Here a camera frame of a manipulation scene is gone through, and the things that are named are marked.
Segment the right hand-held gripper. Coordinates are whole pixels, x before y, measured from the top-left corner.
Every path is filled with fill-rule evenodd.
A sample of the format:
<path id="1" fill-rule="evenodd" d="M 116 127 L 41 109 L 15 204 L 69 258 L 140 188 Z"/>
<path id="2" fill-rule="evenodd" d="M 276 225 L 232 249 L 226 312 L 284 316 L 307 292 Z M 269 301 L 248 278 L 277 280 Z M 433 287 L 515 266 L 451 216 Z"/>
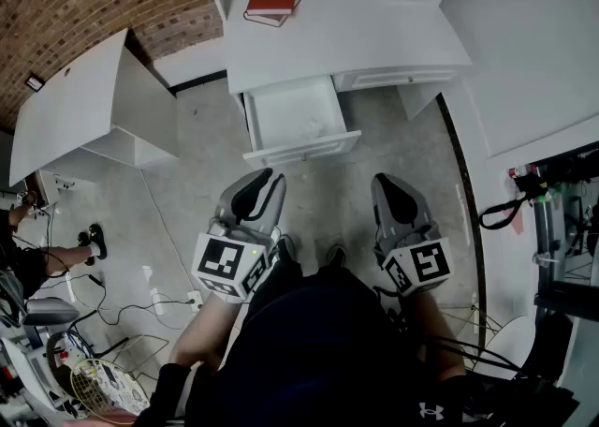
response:
<path id="1" fill-rule="evenodd" d="M 439 287 L 453 275 L 447 237 L 431 222 L 423 195 L 402 179 L 378 173 L 372 180 L 379 269 L 373 287 L 389 296 L 408 297 Z"/>

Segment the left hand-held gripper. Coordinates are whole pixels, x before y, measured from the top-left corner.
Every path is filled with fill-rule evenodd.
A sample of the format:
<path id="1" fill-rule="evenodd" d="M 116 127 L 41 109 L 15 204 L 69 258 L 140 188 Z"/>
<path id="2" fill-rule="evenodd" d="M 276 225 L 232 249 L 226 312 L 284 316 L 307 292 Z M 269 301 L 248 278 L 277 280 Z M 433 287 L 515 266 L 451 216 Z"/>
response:
<path id="1" fill-rule="evenodd" d="M 273 181 L 255 219 L 246 219 L 272 174 L 271 168 L 255 170 L 226 188 L 218 216 L 198 234 L 191 274 L 225 302 L 251 298 L 270 268 L 286 193 L 283 174 Z"/>

